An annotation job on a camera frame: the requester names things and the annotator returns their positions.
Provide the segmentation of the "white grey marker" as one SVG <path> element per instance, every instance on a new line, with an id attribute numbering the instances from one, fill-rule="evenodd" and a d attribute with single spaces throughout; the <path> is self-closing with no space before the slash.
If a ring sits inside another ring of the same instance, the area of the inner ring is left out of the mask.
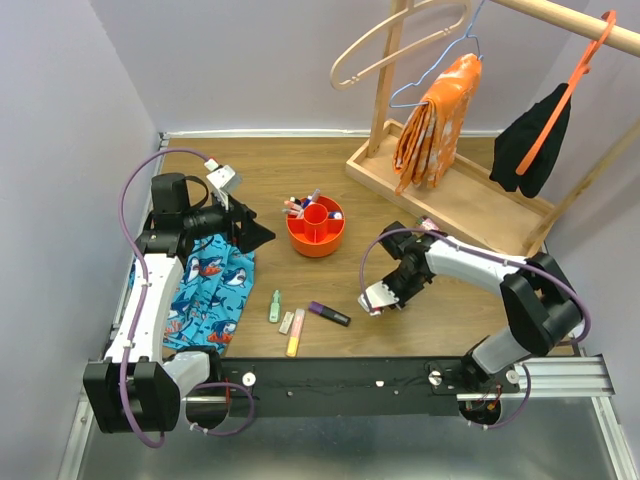
<path id="1" fill-rule="evenodd" d="M 304 215 L 304 209 L 301 204 L 296 203 L 292 200 L 284 201 L 283 212 L 291 217 L 301 218 Z"/>

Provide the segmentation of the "black purple highlighter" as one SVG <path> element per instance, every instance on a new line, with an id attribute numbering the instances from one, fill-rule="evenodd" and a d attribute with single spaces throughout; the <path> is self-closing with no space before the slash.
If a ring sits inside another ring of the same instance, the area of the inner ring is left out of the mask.
<path id="1" fill-rule="evenodd" d="M 319 315 L 322 318 L 330 320 L 344 327 L 348 327 L 351 322 L 351 318 L 349 316 L 318 302 L 311 302 L 309 304 L 308 310 L 316 315 Z"/>

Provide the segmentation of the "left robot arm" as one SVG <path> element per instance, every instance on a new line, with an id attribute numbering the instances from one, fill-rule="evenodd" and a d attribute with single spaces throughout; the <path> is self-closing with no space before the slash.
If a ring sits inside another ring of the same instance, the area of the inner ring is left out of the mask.
<path id="1" fill-rule="evenodd" d="M 86 365 L 83 385 L 104 433 L 165 434 L 178 422 L 182 399 L 227 387 L 211 347 L 186 347 L 162 357 L 170 306 L 196 241 L 220 234 L 243 253 L 274 239 L 256 214 L 233 198 L 241 178 L 229 166 L 204 180 L 208 198 L 191 204 L 188 176 L 151 181 L 152 208 L 135 241 L 135 280 L 120 327 L 103 359 Z"/>

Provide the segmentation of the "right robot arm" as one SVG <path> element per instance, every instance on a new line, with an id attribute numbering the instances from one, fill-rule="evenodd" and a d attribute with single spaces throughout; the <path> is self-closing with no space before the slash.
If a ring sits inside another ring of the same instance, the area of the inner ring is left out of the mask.
<path id="1" fill-rule="evenodd" d="M 557 262 L 548 254 L 504 255 L 473 247 L 437 230 L 389 225 L 377 243 L 397 261 L 395 270 L 363 286 L 359 303 L 370 315 L 403 308 L 437 276 L 457 278 L 501 298 L 507 325 L 461 359 L 465 388 L 480 392 L 506 367 L 542 357 L 590 316 Z"/>

